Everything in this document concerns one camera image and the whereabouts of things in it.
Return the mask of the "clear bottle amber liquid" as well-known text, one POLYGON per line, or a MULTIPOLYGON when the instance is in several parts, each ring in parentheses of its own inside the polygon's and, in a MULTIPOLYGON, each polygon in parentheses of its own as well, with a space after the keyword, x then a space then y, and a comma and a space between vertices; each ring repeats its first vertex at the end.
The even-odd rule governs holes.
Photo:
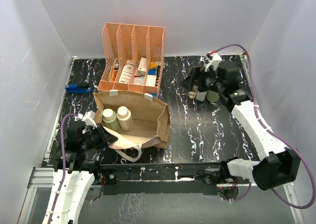
POLYGON ((188 91, 188 97, 194 99, 198 93, 198 86, 193 85, 193 87, 188 91))

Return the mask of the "white bottle dark grey cap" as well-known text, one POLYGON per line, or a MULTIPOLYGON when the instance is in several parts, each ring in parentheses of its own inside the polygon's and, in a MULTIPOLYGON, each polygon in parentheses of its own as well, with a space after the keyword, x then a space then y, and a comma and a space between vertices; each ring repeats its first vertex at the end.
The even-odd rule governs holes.
POLYGON ((198 92, 197 92, 197 95, 196 95, 196 100, 198 100, 198 101, 204 101, 204 100, 205 100, 205 97, 206 97, 206 94, 207 94, 206 91, 204 91, 204 92, 198 91, 198 92))

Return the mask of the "green bottle beige cap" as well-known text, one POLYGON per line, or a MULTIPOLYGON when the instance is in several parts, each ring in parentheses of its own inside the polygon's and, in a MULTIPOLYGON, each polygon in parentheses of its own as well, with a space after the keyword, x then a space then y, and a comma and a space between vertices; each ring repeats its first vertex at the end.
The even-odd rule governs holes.
POLYGON ((120 124, 120 127, 124 131, 129 131, 133 129, 134 123, 133 123, 132 115, 131 115, 130 110, 127 107, 121 106, 118 108, 117 119, 120 124))
POLYGON ((103 111, 102 120, 105 123, 105 126, 113 131, 118 131, 120 129, 120 124, 117 119, 116 112, 112 109, 105 109, 103 111))
POLYGON ((211 103, 215 103, 219 100, 219 94, 217 92, 208 90, 206 93, 206 99, 211 103))

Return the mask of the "brown canvas tote bag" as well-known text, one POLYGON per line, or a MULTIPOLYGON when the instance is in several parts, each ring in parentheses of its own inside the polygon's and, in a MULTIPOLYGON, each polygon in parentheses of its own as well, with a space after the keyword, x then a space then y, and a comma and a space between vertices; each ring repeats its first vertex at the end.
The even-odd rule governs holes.
POLYGON ((94 93, 93 96, 97 105, 95 123, 118 138, 109 148, 126 160, 136 162, 140 159, 141 150, 148 147, 167 148, 170 134, 168 104, 150 94, 133 91, 110 90, 94 93), (128 131, 120 129, 115 132, 106 127, 103 111, 112 109, 117 112, 122 106, 130 110, 134 126, 128 131))

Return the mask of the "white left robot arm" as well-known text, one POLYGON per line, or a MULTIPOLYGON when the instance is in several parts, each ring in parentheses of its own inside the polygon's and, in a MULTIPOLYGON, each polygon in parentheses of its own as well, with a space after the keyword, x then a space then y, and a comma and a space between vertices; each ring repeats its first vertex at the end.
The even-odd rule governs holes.
POLYGON ((60 154, 54 161, 53 182, 44 224, 76 224, 87 193, 93 184, 105 186, 111 174, 101 171, 98 161, 88 161, 85 153, 108 147, 118 134, 101 124, 71 123, 63 136, 60 154))

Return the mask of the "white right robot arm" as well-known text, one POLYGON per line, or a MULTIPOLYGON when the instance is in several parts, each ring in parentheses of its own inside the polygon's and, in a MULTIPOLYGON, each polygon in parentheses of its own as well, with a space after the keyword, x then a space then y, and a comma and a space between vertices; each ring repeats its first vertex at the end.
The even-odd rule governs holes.
POLYGON ((296 180, 300 158, 293 149, 262 127, 263 119, 254 113, 253 96, 238 80, 239 68, 232 61, 221 61, 216 70, 194 67, 182 82, 188 92, 213 91, 232 116, 243 126, 254 144, 259 161, 231 158, 223 162, 220 177, 231 183, 237 177, 254 181, 261 190, 296 180))

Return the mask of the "yellow blue small boxes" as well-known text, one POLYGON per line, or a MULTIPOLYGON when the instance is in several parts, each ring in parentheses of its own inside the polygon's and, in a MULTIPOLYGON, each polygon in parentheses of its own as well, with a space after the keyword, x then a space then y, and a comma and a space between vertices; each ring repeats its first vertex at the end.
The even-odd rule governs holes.
POLYGON ((160 61, 156 61, 156 62, 152 62, 149 66, 149 71, 148 74, 149 75, 155 75, 155 76, 159 76, 160 74, 160 67, 161 67, 161 62, 160 61))

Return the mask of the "white box with icons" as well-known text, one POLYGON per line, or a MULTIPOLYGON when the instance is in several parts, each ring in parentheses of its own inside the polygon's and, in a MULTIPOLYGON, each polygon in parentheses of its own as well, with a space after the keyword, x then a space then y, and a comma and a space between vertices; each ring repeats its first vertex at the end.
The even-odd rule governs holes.
POLYGON ((146 86, 155 87, 156 85, 157 76, 156 75, 148 75, 146 77, 146 86))

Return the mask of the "white red small box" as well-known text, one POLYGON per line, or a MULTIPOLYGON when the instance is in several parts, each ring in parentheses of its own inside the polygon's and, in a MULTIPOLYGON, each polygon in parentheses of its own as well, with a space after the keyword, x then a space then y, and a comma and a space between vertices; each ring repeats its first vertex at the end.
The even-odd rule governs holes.
POLYGON ((140 76, 144 76, 146 72, 147 72, 147 59, 142 57, 139 61, 136 74, 140 76))

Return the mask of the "blue stapler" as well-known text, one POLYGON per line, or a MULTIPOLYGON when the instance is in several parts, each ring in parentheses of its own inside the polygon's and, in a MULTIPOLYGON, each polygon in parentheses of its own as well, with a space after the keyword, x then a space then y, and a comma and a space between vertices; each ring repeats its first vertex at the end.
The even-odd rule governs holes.
POLYGON ((87 83, 69 84, 65 86, 67 93, 91 93, 92 88, 87 83))

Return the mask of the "orange items in organizer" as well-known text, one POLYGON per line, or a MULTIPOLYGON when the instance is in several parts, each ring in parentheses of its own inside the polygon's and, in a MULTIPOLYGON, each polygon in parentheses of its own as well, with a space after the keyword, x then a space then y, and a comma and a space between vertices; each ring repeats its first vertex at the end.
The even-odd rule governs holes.
POLYGON ((107 76, 106 76, 107 81, 114 82, 116 80, 118 71, 119 71, 119 59, 116 58, 113 62, 113 65, 109 67, 109 69, 107 70, 107 76))

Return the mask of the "white medicine box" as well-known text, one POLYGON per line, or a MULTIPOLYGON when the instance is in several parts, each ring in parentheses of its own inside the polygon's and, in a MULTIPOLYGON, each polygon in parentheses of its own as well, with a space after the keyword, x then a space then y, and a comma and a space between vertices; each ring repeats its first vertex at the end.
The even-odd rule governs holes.
POLYGON ((128 84, 130 82, 132 72, 133 72, 133 66, 129 64, 125 65, 123 67, 123 70, 118 82, 128 84))

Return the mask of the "pink plastic file organizer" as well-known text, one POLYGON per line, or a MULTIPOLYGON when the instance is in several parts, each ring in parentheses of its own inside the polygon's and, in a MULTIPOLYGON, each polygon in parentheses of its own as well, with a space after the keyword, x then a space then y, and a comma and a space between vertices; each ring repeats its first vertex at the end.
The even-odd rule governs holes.
POLYGON ((120 23, 106 23, 102 30, 105 53, 105 70, 98 86, 98 91, 128 90, 140 93, 159 95, 162 71, 164 68, 164 36, 165 28, 120 23), (147 72, 144 76, 136 74, 141 58, 147 59, 147 72), (106 79, 107 70, 119 59, 119 70, 114 82, 106 79), (160 74, 155 87, 146 86, 149 66, 152 62, 160 61, 160 74), (119 83, 119 78, 125 65, 132 65, 133 72, 128 84, 119 83))

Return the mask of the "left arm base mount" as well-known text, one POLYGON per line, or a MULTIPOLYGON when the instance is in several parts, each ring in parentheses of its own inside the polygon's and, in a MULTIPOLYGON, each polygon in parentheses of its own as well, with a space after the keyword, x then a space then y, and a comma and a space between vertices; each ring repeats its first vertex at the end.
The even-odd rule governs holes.
POLYGON ((101 169, 94 173, 95 180, 93 184, 96 185, 115 185, 118 181, 118 173, 113 169, 101 169))

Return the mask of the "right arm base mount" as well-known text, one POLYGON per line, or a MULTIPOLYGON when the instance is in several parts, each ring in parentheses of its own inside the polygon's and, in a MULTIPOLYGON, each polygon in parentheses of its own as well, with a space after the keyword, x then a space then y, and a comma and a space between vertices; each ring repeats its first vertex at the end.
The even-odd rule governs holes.
POLYGON ((239 177, 230 175, 230 173, 225 169, 203 169, 198 171, 198 176, 205 184, 219 184, 219 183, 228 183, 231 186, 228 189, 237 187, 239 183, 239 177))

